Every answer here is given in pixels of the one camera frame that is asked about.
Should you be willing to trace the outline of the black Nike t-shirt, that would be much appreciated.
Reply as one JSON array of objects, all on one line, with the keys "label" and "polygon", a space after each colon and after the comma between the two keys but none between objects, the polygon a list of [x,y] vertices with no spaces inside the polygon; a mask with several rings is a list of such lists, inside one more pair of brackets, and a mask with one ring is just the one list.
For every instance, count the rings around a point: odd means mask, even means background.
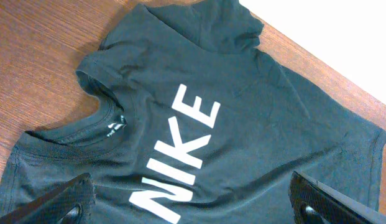
[{"label": "black Nike t-shirt", "polygon": [[258,49],[237,1],[136,5],[76,69],[100,102],[18,139],[0,217],[82,173],[91,223],[293,223],[292,172],[377,210],[386,131]]}]

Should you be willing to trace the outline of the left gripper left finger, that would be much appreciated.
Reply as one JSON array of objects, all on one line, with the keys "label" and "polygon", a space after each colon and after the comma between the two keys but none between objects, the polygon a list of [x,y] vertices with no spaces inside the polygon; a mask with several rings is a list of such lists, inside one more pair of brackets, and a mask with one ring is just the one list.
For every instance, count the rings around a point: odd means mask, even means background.
[{"label": "left gripper left finger", "polygon": [[0,217],[0,224],[84,224],[95,204],[89,173],[81,174],[36,200]]}]

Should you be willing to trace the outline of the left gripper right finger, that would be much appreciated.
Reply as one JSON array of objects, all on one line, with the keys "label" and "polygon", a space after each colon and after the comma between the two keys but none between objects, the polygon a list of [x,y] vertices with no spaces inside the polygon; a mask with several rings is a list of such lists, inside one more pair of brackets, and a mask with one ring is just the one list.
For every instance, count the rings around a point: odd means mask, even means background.
[{"label": "left gripper right finger", "polygon": [[381,213],[297,171],[292,173],[288,196],[298,224],[386,224]]}]

